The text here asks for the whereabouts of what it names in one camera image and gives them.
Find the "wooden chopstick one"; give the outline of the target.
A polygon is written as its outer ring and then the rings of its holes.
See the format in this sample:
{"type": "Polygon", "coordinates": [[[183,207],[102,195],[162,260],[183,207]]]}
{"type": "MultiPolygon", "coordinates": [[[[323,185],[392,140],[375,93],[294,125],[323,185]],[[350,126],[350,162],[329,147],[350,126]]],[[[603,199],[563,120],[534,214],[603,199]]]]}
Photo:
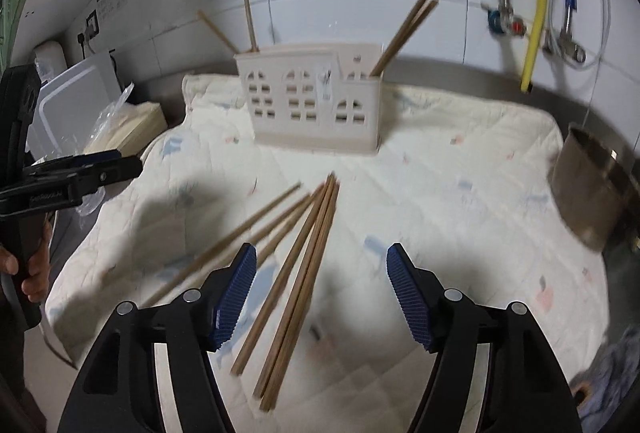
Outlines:
{"type": "Polygon", "coordinates": [[[250,52],[259,52],[257,44],[257,37],[254,27],[252,8],[250,7],[250,0],[243,0],[245,19],[247,24],[248,37],[250,38],[250,52]]]}

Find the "wooden chopstick five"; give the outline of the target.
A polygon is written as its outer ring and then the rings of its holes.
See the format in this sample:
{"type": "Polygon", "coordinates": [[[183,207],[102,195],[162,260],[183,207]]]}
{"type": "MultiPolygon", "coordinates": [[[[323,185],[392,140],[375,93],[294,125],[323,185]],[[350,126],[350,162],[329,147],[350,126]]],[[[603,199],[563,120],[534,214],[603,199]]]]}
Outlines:
{"type": "Polygon", "coordinates": [[[236,357],[234,364],[231,367],[231,374],[239,377],[242,375],[246,364],[250,360],[250,355],[254,352],[254,348],[262,334],[262,330],[266,327],[268,320],[271,316],[273,309],[276,308],[280,296],[282,295],[286,285],[288,284],[288,278],[290,278],[292,270],[299,258],[300,252],[303,250],[303,246],[311,233],[311,229],[316,225],[318,215],[320,213],[320,208],[323,202],[324,197],[329,193],[329,189],[334,184],[335,175],[331,173],[326,182],[324,183],[322,189],[314,197],[314,205],[306,218],[306,221],[299,231],[290,252],[288,252],[288,256],[286,257],[282,267],[277,275],[277,278],[274,279],[273,285],[265,299],[264,304],[262,304],[262,308],[260,309],[250,331],[247,333],[246,340],[242,346],[242,349],[239,351],[238,357],[236,357]]]}

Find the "grey blue rag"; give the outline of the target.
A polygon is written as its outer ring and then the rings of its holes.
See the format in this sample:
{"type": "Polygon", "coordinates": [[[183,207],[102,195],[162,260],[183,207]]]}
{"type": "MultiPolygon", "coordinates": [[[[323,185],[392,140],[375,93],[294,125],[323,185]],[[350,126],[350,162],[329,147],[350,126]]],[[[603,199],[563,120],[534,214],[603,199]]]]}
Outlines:
{"type": "Polygon", "coordinates": [[[639,327],[606,346],[572,382],[584,432],[639,431],[639,327]]]}

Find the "stainless steel pot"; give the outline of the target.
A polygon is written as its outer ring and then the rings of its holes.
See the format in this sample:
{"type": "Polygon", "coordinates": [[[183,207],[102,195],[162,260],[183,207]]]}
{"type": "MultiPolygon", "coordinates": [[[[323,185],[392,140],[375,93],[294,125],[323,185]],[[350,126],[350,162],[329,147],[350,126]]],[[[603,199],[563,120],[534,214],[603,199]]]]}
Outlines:
{"type": "Polygon", "coordinates": [[[639,183],[611,147],[570,124],[549,175],[556,207],[588,249],[602,252],[617,233],[639,239],[639,183]]]}

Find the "bagged beige tissue box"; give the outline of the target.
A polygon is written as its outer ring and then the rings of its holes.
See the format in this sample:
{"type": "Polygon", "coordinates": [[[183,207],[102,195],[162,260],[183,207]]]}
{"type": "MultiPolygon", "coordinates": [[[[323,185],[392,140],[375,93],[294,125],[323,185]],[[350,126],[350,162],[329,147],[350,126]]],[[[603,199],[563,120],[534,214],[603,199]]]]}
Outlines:
{"type": "Polygon", "coordinates": [[[157,102],[130,104],[129,97],[135,87],[130,83],[100,113],[85,145],[85,154],[117,150],[122,156],[137,156],[168,129],[162,107],[157,102]]]}

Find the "wooden chopstick four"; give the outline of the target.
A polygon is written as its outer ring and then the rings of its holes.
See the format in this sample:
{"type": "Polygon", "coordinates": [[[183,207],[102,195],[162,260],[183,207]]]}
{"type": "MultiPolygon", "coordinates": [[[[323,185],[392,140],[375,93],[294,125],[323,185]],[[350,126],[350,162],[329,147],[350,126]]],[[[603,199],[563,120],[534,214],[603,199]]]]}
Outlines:
{"type": "Polygon", "coordinates": [[[311,195],[306,194],[305,197],[300,198],[294,204],[292,204],[289,208],[284,210],[281,214],[275,217],[271,222],[266,225],[260,227],[258,231],[255,231],[254,234],[251,234],[250,237],[247,238],[247,242],[251,245],[258,245],[259,242],[268,237],[276,228],[285,223],[294,213],[296,213],[300,208],[306,208],[308,202],[311,200],[311,195]]]}

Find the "beige plastic utensil holder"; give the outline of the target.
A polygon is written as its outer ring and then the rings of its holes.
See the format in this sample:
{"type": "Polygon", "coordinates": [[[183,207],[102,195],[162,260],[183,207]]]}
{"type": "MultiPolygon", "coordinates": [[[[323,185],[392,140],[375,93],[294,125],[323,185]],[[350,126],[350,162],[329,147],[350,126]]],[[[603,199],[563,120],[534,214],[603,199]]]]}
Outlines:
{"type": "Polygon", "coordinates": [[[279,44],[234,56],[260,145],[378,151],[382,56],[372,43],[279,44]]]}

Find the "wooden chopstick two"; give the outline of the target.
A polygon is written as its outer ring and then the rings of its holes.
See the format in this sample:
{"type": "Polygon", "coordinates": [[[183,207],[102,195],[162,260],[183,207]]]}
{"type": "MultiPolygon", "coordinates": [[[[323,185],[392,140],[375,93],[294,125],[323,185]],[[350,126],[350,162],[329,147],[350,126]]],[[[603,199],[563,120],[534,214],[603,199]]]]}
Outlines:
{"type": "Polygon", "coordinates": [[[240,52],[239,49],[232,43],[232,41],[230,41],[230,38],[226,34],[224,34],[224,32],[222,32],[215,23],[213,23],[213,20],[209,18],[209,16],[206,15],[204,11],[198,11],[198,18],[206,24],[206,26],[213,32],[213,34],[216,35],[216,37],[220,39],[221,43],[224,44],[224,46],[226,46],[233,55],[236,55],[240,52]]]}

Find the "silver angle valve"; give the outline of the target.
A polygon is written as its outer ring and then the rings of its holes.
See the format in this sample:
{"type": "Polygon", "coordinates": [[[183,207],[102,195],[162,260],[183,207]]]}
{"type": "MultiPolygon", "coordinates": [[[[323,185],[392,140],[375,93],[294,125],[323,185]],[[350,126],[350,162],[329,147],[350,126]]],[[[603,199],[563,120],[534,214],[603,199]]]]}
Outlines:
{"type": "Polygon", "coordinates": [[[555,43],[559,47],[562,56],[570,58],[574,63],[584,64],[586,61],[586,52],[579,44],[577,44],[570,35],[570,32],[560,31],[555,39],[555,43]]]}

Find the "red handled water valve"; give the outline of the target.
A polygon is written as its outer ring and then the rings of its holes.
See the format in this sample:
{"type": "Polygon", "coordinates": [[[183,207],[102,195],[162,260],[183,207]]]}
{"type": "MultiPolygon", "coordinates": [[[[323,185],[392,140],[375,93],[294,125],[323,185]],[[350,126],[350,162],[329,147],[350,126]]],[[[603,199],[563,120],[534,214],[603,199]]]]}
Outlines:
{"type": "Polygon", "coordinates": [[[491,8],[486,4],[482,4],[482,8],[486,11],[488,29],[491,34],[515,37],[524,37],[526,35],[527,26],[524,19],[514,15],[510,6],[491,8]]]}

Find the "wooden chopstick six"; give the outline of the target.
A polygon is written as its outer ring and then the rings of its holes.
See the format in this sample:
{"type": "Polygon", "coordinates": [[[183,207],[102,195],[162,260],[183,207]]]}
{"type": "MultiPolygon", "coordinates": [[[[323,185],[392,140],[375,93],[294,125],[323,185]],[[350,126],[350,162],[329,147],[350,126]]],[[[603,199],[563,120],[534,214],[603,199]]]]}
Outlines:
{"type": "Polygon", "coordinates": [[[297,300],[299,298],[299,295],[302,293],[307,271],[311,264],[312,257],[314,256],[314,248],[316,247],[316,243],[320,235],[323,219],[326,215],[326,211],[328,211],[329,208],[331,193],[334,185],[335,174],[331,173],[328,177],[328,182],[326,183],[326,190],[324,190],[324,195],[322,196],[319,213],[316,221],[314,222],[314,228],[312,228],[309,242],[307,243],[307,249],[303,258],[303,262],[299,266],[294,286],[292,288],[290,296],[288,297],[288,303],[286,303],[281,321],[279,323],[279,327],[277,329],[276,335],[273,338],[271,347],[266,357],[264,367],[262,367],[262,371],[260,372],[260,375],[256,382],[256,387],[254,388],[253,396],[256,399],[262,399],[262,397],[264,396],[267,384],[270,379],[270,375],[273,371],[274,365],[276,364],[278,355],[280,353],[280,349],[286,338],[288,326],[291,324],[291,321],[293,319],[293,315],[297,306],[297,300]]]}

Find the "wooden chopstick seven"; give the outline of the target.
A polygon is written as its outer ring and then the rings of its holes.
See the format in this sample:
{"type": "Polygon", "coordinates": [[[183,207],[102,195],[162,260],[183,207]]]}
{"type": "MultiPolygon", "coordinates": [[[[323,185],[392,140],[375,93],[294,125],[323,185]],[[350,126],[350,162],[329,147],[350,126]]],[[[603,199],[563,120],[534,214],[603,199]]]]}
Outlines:
{"type": "Polygon", "coordinates": [[[297,338],[299,337],[300,329],[306,317],[308,306],[312,297],[312,291],[314,291],[314,282],[318,274],[320,263],[322,261],[324,249],[326,249],[326,240],[328,240],[329,232],[333,222],[333,215],[335,213],[335,205],[337,198],[338,184],[335,179],[335,185],[333,187],[329,208],[324,216],[320,235],[314,248],[314,256],[312,257],[311,264],[308,268],[305,282],[303,285],[302,293],[297,300],[297,306],[291,324],[288,326],[288,332],[286,332],[286,338],[280,349],[278,359],[274,365],[273,371],[270,375],[269,382],[267,384],[264,396],[259,401],[259,409],[261,411],[270,411],[276,405],[278,393],[282,387],[282,382],[285,376],[286,369],[288,369],[288,363],[291,360],[297,338]]]}

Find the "cream quilted patterned mat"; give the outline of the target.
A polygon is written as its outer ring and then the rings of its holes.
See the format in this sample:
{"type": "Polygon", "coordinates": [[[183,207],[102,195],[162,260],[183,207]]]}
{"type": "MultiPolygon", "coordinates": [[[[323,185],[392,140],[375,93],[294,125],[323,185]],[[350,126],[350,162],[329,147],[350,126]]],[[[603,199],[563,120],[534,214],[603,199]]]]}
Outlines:
{"type": "Polygon", "coordinates": [[[235,78],[188,76],[182,93],[184,121],[145,150],[53,283],[46,315],[73,363],[118,303],[167,303],[229,264],[233,248],[193,268],[232,231],[262,251],[232,338],[209,357],[236,431],[408,429],[434,356],[388,279],[394,243],[477,304],[524,303],[567,377],[593,361],[605,269],[554,203],[550,114],[387,86],[380,147],[356,156],[256,144],[235,78]]]}

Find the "wooden chopstick three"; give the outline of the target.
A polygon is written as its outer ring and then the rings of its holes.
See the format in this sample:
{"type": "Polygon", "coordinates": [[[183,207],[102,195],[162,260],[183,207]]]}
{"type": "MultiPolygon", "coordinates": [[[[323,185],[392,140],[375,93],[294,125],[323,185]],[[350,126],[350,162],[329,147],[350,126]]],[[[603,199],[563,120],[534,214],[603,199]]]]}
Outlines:
{"type": "Polygon", "coordinates": [[[166,297],[166,295],[175,287],[178,287],[183,283],[184,280],[188,279],[195,271],[199,271],[203,265],[205,265],[208,261],[213,260],[219,253],[227,249],[231,243],[242,236],[245,231],[248,231],[250,227],[260,221],[264,216],[266,216],[270,211],[283,202],[286,198],[290,197],[296,190],[302,187],[301,182],[296,182],[292,187],[285,190],[284,193],[281,193],[276,199],[271,200],[267,205],[263,206],[259,211],[254,213],[243,222],[240,226],[235,227],[230,231],[229,234],[226,234],[220,240],[218,240],[214,245],[212,245],[205,252],[200,254],[186,267],[183,267],[181,271],[178,272],[174,278],[170,279],[168,283],[165,283],[160,289],[156,290],[150,297],[148,297],[143,303],[143,307],[149,307],[156,304],[162,297],[166,297]]]}

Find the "black wall socket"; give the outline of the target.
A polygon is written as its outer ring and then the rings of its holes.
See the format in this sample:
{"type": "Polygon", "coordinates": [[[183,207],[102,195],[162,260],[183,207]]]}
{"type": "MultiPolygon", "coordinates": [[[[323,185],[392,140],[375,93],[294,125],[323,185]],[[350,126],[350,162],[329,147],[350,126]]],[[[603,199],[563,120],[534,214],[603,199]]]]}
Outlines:
{"type": "Polygon", "coordinates": [[[85,37],[88,41],[91,41],[93,37],[96,37],[99,33],[100,26],[98,13],[93,10],[86,18],[85,37]]]}

